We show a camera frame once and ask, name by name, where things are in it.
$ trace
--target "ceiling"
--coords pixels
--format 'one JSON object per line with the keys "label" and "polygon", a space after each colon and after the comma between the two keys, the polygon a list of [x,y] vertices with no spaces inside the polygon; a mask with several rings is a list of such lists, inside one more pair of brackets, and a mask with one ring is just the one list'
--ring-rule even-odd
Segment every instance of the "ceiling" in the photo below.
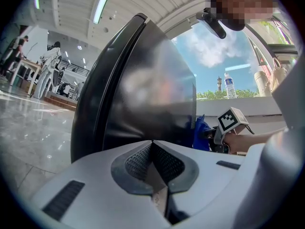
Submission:
{"label": "ceiling", "polygon": [[[24,25],[39,25],[67,36],[74,54],[75,42],[102,50],[112,36],[135,14],[141,12],[156,23],[171,39],[191,28],[196,12],[202,10],[206,0],[108,0],[99,24],[92,20],[98,0],[39,0],[40,9],[34,0],[25,0],[13,20]],[[75,64],[80,63],[77,56]]]}

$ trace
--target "blue cloth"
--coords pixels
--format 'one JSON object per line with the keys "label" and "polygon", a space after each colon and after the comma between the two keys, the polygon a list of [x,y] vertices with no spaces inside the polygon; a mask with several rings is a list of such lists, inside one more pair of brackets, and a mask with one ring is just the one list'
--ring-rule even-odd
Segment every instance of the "blue cloth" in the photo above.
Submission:
{"label": "blue cloth", "polygon": [[210,129],[211,128],[209,127],[209,125],[204,121],[204,115],[197,118],[196,126],[195,126],[194,143],[193,143],[194,149],[210,151],[209,140],[199,138],[199,136],[198,136],[198,134],[200,132],[210,130]]}

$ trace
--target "table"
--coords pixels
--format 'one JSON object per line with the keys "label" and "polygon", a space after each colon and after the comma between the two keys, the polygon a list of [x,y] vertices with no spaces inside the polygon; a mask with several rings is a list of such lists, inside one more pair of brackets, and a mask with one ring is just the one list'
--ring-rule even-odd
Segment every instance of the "table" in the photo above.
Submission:
{"label": "table", "polygon": [[18,65],[17,65],[17,67],[16,67],[16,70],[15,70],[11,80],[10,80],[10,85],[11,86],[13,86],[13,84],[14,84],[14,81],[16,79],[17,73],[18,73],[22,63],[26,64],[31,70],[33,70],[35,72],[33,77],[32,77],[32,80],[30,82],[30,87],[29,87],[29,91],[28,91],[28,95],[30,95],[31,92],[32,92],[32,88],[33,88],[34,82],[36,80],[36,77],[38,75],[38,72],[41,70],[41,66],[39,64],[36,64],[36,63],[30,61],[30,60],[21,59],[20,62],[18,63]]}

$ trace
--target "railing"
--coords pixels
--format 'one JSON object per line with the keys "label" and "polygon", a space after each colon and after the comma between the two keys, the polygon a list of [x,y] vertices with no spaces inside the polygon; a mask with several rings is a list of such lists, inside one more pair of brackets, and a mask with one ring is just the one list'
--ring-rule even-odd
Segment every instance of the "railing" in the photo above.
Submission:
{"label": "railing", "polygon": [[90,72],[89,70],[86,70],[82,67],[79,67],[79,66],[77,66],[73,63],[69,63],[69,62],[64,61],[64,60],[61,62],[61,68],[63,68],[63,67],[66,68],[65,69],[66,71],[69,70],[69,71],[72,71],[74,73],[81,74],[83,76],[88,76],[88,74]]}

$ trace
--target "tower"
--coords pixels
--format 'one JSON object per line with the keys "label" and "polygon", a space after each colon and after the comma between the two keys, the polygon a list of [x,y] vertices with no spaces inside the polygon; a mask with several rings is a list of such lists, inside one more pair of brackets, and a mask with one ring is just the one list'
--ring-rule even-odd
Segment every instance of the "tower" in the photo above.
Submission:
{"label": "tower", "polygon": [[221,92],[221,81],[222,79],[218,76],[218,79],[217,79],[217,86],[218,86],[218,91]]}

